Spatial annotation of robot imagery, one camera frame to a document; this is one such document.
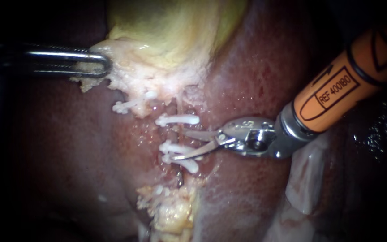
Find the ref 400180 label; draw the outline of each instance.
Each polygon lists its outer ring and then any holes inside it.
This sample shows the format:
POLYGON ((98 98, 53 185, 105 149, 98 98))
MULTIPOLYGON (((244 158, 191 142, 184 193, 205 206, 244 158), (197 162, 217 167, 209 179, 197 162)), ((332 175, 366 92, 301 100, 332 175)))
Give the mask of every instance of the ref 400180 label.
POLYGON ((300 109, 301 118, 310 121, 320 117, 359 85, 347 68, 342 67, 305 101, 300 109))

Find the wet tissue surface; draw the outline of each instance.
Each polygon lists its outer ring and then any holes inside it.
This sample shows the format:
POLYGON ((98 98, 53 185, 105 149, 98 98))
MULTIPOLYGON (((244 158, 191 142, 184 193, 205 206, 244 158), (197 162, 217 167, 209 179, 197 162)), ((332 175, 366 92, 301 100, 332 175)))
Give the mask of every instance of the wet tissue surface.
MULTIPOLYGON (((12 78, 0 89, 0 238, 387 240, 387 88, 286 160, 224 150, 190 163, 165 160, 202 144, 183 136, 183 127, 210 131, 236 117, 274 119, 341 51, 331 12, 314 10, 315 1, 250 1, 244 12, 234 1, 197 4, 186 14, 222 14, 207 27, 194 21, 202 31, 155 30, 160 42, 149 40, 156 48, 146 53, 135 49, 142 42, 120 37, 136 30, 109 26, 112 5, 104 2, 68 1, 11 23, 18 14, 0 13, 0 39, 94 46, 111 52, 119 68, 86 92, 67 78, 12 78), (34 31, 31 19, 41 24, 34 31), (238 20, 225 29, 222 19, 238 20), (101 42, 112 36, 122 43, 101 42), (153 62, 157 52, 171 61, 153 62), (118 112, 117 104, 133 100, 139 104, 118 112), (163 117, 179 124, 156 122, 163 117)), ((138 14, 155 9, 144 6, 138 14)), ((172 17, 191 25, 185 15, 172 17)))

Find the metal grasper jaw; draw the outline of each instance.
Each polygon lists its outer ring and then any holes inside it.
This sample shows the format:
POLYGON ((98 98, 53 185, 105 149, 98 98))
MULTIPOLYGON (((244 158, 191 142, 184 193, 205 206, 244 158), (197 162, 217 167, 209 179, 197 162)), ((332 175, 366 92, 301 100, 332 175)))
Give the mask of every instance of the metal grasper jaw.
POLYGON ((186 136, 202 141, 206 145, 183 155, 172 156, 172 160, 184 160, 202 156, 225 148, 242 156, 263 157, 268 153, 268 146, 275 140, 274 122, 261 117, 244 117, 226 123, 217 131, 204 132, 189 130, 186 136))

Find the dark background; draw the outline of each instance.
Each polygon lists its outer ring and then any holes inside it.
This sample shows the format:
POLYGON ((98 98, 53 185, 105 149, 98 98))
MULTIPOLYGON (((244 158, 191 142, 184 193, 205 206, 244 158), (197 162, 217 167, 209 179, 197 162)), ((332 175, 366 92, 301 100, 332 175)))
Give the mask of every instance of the dark background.
MULTIPOLYGON (((318 33, 318 49, 326 50, 314 59, 310 79, 323 67, 328 65, 345 44, 375 23, 387 23, 387 1, 368 0, 307 0, 305 1, 311 13, 313 26, 318 33)), ((0 41, 31 41, 47 42, 61 45, 78 45, 89 47, 100 39, 62 39, 58 33, 66 31, 66 26, 75 22, 78 9, 83 8, 82 0, 52 0, 52 1, 0 1, 0 41)), ((10 100, 12 79, 0 77, 0 144, 4 140, 4 126, 11 112, 10 100)), ((387 92, 380 96, 387 100, 387 92)), ((6 159, 0 150, 0 238, 17 234, 16 204, 11 204, 9 190, 2 186, 6 182, 6 159)), ((387 233, 387 221, 382 224, 382 231, 387 233)))

